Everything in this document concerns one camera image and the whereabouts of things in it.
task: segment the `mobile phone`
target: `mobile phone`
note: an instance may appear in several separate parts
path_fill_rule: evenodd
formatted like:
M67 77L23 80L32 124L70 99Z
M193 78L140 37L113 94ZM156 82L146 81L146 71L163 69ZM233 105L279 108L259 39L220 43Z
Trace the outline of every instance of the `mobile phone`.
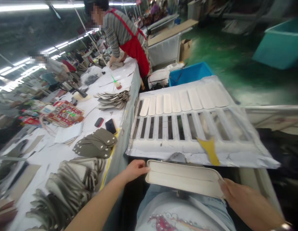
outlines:
M113 119L108 120L105 123L105 126L106 126L106 130L109 131L109 132L111 132L112 134L116 134L117 133L117 129L116 129L116 126L115 126L115 123L114 123L114 120Z
M98 118L98 120L95 122L95 127L100 127L103 123L104 119L102 117Z

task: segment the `white tray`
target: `white tray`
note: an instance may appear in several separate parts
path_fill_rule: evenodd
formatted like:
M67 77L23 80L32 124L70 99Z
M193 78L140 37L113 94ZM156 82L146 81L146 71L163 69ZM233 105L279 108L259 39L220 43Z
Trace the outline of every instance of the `white tray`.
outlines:
M223 178L214 169L156 160L148 160L147 164L150 171L146 176L146 182L150 184L224 198L218 183L218 180L223 180Z

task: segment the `black phone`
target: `black phone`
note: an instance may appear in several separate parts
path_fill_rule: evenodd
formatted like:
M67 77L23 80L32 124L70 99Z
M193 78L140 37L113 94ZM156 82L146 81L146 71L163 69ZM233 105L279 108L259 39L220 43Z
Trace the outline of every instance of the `black phone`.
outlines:
M112 134L116 134L117 133L117 129L116 129L116 126L115 126L115 123L114 123L114 120L113 119L108 120L105 123L105 127L106 127L106 130L109 131L109 132L111 132Z

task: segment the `red apron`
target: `red apron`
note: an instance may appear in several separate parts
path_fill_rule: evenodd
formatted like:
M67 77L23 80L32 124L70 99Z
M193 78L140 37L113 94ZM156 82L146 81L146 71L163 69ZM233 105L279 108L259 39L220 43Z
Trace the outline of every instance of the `red apron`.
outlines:
M139 72L140 72L140 76L146 77L149 73L150 67L149 67L149 62L147 60L146 54L143 51L141 44L137 38L138 33L140 32L140 34L146 39L145 35L143 34L143 32L137 28L137 34L134 35L132 33L132 31L130 30L130 28L127 26L127 24L125 23L125 21L115 13L116 9L111 9L109 11L106 12L107 13L113 13L125 26L125 28L127 29L127 31L130 33L130 35L132 36L132 39L127 41L125 44L120 45L119 47L125 52L127 53L130 57L134 58L137 60L138 66L139 66Z

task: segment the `jeans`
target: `jeans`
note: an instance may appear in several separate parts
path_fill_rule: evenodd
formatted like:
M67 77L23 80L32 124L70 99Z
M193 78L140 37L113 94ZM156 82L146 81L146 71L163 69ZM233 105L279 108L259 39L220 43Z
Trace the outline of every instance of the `jeans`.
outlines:
M145 207L160 193L165 192L174 192L176 194L177 189L168 188L165 186L160 186L157 184L151 184L145 197L143 198L142 202L137 211L137 220L139 219L141 213L145 209ZM224 200L209 197L205 195L200 195L192 192L185 192L187 195L192 196L197 201L204 204L208 209L210 209L230 230L235 231L234 223L229 216L227 209L226 209L226 202Z

